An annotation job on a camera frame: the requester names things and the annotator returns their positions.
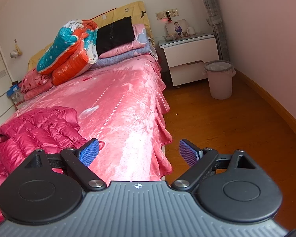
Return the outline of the pink bed cover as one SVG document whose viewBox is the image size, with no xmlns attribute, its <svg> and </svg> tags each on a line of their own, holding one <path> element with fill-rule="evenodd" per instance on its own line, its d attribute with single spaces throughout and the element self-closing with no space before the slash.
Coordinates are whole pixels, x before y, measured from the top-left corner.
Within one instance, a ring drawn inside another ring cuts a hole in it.
<svg viewBox="0 0 296 237">
<path fill-rule="evenodd" d="M 105 182 L 155 181 L 171 172 L 161 150 L 171 142 L 163 119 L 169 110 L 164 89 L 159 64 L 143 55 L 54 87 L 27 101 L 12 118 L 36 108 L 75 109 L 79 134 L 100 143 L 90 170 Z"/>
</svg>

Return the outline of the blue storage box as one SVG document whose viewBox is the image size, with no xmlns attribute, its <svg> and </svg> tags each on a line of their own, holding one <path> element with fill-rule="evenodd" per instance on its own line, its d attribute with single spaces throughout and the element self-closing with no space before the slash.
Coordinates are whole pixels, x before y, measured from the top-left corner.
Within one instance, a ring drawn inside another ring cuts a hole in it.
<svg viewBox="0 0 296 237">
<path fill-rule="evenodd" d="M 21 92 L 21 88 L 18 84 L 10 87 L 10 89 L 7 91 L 7 96 L 11 98 L 15 105 L 19 105 L 24 102 L 24 95 Z"/>
</svg>

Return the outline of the lavender folded blanket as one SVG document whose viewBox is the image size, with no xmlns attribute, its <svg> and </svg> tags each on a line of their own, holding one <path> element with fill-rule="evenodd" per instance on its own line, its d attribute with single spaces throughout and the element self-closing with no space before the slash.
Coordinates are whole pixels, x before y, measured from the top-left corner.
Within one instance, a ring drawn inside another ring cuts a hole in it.
<svg viewBox="0 0 296 237">
<path fill-rule="evenodd" d="M 146 42 L 145 44 L 143 44 L 143 47 L 140 48 L 135 47 L 135 42 L 133 42 L 121 45 L 108 52 L 105 52 L 99 56 L 97 62 L 93 64 L 90 68 L 96 69 L 100 67 L 113 65 L 123 60 L 127 60 L 145 54 L 151 55 L 155 60 L 158 60 L 159 57 L 157 55 L 155 47 L 151 43 L 150 38 L 147 38 L 145 41 Z"/>
</svg>

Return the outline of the magenta down jacket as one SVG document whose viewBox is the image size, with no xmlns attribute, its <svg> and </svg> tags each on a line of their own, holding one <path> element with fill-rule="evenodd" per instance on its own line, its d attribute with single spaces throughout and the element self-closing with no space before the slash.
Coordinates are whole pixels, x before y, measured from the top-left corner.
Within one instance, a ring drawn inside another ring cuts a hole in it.
<svg viewBox="0 0 296 237">
<path fill-rule="evenodd" d="M 86 144 L 79 129 L 76 110 L 62 106 L 36 108 L 1 125 L 0 185 L 36 149 L 59 153 Z"/>
</svg>

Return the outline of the wall socket panel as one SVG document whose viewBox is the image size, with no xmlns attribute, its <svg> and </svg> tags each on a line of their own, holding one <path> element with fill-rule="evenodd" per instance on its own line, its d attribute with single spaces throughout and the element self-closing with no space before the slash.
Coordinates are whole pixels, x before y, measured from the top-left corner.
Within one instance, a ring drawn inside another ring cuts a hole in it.
<svg viewBox="0 0 296 237">
<path fill-rule="evenodd" d="M 179 12 L 178 12 L 177 9 L 170 9 L 170 10 L 158 12 L 155 15 L 156 15 L 157 20 L 167 20 L 167 21 L 169 21 L 173 17 L 179 16 Z"/>
</svg>

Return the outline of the teal orange folded quilt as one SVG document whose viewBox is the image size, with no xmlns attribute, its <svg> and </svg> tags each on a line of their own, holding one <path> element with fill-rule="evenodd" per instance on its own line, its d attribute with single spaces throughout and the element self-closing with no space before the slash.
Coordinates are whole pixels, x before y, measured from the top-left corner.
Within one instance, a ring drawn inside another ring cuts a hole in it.
<svg viewBox="0 0 296 237">
<path fill-rule="evenodd" d="M 98 25 L 92 20 L 67 22 L 39 59 L 38 73 L 51 75 L 55 86 L 83 74 L 98 60 L 97 34 Z"/>
</svg>

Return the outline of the wall hanging ornament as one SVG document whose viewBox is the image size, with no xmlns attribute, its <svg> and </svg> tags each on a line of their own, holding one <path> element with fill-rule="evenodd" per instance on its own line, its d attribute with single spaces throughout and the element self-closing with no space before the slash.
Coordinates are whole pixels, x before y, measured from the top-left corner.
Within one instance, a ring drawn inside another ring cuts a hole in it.
<svg viewBox="0 0 296 237">
<path fill-rule="evenodd" d="M 21 51 L 21 49 L 19 48 L 18 44 L 17 44 L 17 40 L 14 39 L 14 44 L 15 44 L 15 48 L 14 50 L 12 50 L 10 52 L 10 58 L 17 58 L 19 56 L 22 56 L 23 52 Z"/>
</svg>

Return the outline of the black folded garment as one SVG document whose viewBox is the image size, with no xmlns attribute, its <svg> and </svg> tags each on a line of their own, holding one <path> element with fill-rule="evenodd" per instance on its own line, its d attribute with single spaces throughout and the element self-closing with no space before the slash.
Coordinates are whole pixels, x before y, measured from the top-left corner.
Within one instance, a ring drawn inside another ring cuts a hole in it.
<svg viewBox="0 0 296 237">
<path fill-rule="evenodd" d="M 112 50 L 118 46 L 134 41 L 135 34 L 132 27 L 131 16 L 124 17 L 104 27 L 97 32 L 97 54 Z"/>
</svg>

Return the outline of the white cup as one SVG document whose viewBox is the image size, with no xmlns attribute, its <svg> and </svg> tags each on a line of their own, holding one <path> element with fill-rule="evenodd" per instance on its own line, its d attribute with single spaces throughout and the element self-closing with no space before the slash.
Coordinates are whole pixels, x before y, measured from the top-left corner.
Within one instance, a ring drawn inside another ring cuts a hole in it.
<svg viewBox="0 0 296 237">
<path fill-rule="evenodd" d="M 187 30 L 186 30 L 186 33 L 188 35 L 195 35 L 196 34 L 196 31 L 193 27 L 188 27 Z"/>
</svg>

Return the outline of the white nightstand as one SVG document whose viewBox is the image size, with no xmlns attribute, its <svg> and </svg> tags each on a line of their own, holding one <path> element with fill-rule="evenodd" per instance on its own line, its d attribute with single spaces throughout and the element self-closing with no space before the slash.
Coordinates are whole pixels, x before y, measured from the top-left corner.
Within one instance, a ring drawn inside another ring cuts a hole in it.
<svg viewBox="0 0 296 237">
<path fill-rule="evenodd" d="M 219 59 L 213 34 L 196 34 L 184 39 L 160 41 L 174 86 L 206 79 L 205 64 Z"/>
</svg>

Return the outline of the pink folded blanket right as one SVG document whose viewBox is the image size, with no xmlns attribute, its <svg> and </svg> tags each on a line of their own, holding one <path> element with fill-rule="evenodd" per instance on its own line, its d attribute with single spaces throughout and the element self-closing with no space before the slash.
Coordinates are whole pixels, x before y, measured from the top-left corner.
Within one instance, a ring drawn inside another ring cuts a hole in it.
<svg viewBox="0 0 296 237">
<path fill-rule="evenodd" d="M 99 56 L 102 58 L 109 58 L 113 56 L 120 55 L 122 53 L 129 52 L 134 49 L 144 48 L 148 44 L 149 39 L 147 36 L 146 28 L 144 24 L 135 24 L 132 25 L 134 30 L 134 40 L 130 43 L 126 43 L 120 46 L 117 46 Z"/>
</svg>

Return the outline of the framed child photo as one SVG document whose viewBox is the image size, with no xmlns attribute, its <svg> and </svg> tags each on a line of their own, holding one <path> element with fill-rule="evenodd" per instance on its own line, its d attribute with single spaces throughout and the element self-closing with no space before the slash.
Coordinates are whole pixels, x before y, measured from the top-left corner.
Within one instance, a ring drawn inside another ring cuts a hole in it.
<svg viewBox="0 0 296 237">
<path fill-rule="evenodd" d="M 183 36 L 187 33 L 188 23 L 185 19 L 177 20 L 171 23 L 166 23 L 167 34 L 178 34 L 178 36 Z"/>
</svg>

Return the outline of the grey plaid curtain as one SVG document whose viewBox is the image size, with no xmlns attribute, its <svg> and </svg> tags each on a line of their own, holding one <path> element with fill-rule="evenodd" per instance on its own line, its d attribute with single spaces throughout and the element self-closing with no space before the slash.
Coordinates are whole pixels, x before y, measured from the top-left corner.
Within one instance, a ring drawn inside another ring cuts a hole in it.
<svg viewBox="0 0 296 237">
<path fill-rule="evenodd" d="M 229 61 L 229 52 L 223 20 L 217 0 L 203 0 L 207 12 L 207 23 L 210 25 L 216 39 L 218 54 L 221 60 Z"/>
</svg>

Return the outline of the pink heart folded blanket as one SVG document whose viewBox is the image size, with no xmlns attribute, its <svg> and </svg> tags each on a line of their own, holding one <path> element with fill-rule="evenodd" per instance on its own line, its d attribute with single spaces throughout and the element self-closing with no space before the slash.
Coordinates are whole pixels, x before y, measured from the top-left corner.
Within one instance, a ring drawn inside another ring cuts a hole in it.
<svg viewBox="0 0 296 237">
<path fill-rule="evenodd" d="M 50 90 L 52 87 L 51 76 L 38 73 L 36 68 L 25 75 L 20 86 L 25 101 Z"/>
</svg>

